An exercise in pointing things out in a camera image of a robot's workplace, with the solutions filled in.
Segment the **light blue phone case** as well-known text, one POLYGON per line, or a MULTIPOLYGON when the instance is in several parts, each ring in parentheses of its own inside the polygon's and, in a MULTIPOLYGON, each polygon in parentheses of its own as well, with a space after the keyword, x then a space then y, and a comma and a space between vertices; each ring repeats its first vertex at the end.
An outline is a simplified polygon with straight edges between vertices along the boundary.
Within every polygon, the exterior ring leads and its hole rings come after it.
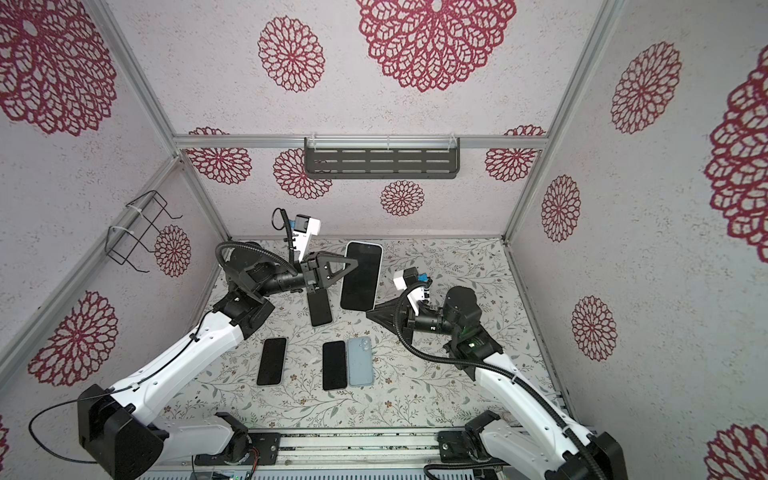
POLYGON ((353 387, 374 383, 373 344, 368 336, 347 341, 348 384, 353 387))

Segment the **black phone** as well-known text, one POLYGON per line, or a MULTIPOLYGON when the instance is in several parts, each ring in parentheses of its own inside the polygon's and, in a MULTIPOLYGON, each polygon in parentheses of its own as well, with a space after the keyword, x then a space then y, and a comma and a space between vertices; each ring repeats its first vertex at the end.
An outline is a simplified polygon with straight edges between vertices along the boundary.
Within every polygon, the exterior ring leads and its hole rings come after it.
POLYGON ((348 385, 346 343, 333 341, 322 346, 322 388, 344 389, 348 385))

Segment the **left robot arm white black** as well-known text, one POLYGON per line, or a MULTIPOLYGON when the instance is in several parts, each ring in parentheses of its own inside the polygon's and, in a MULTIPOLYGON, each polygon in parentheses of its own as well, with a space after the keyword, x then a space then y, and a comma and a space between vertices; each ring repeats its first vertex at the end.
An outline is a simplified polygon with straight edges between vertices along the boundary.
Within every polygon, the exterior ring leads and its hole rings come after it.
POLYGON ((244 460, 252 442, 248 428, 233 415, 169 421, 166 405, 265 324, 274 310, 271 295, 324 290, 358 265, 324 251, 290 262, 255 242, 221 242, 214 253, 230 283, 225 297, 144 367, 108 389, 92 385, 77 400, 79 443, 113 479, 137 479, 158 462, 186 457, 244 460))

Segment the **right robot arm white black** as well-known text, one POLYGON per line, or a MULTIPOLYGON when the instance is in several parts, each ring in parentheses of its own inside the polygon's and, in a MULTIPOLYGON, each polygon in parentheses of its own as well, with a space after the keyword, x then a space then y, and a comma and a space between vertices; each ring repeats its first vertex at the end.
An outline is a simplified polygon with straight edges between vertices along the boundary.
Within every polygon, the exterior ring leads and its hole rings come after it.
POLYGON ((451 288, 441 307, 410 296, 425 282, 367 312, 427 362, 452 365, 491 394, 524 428, 481 415, 466 429, 478 466, 509 466, 528 479, 625 479, 624 453, 608 433, 595 434, 550 401, 515 366, 481 323, 475 292, 451 288))

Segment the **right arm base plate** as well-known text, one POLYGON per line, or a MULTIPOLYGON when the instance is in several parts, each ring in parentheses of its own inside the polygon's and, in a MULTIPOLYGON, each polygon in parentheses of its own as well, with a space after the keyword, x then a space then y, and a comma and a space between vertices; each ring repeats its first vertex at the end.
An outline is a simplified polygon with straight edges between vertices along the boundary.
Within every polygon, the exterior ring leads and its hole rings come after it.
POLYGON ((437 433, 443 463, 486 463, 493 460, 478 434, 467 430, 444 430, 437 433))

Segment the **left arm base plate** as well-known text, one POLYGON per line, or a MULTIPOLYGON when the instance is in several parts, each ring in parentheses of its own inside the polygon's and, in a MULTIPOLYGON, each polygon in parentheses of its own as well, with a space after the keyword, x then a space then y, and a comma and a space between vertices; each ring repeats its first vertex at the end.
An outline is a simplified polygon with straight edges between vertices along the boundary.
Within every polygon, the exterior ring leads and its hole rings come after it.
POLYGON ((193 463, 196 467, 274 465, 281 440, 280 433, 236 434, 222 452, 215 455, 196 455, 193 463))

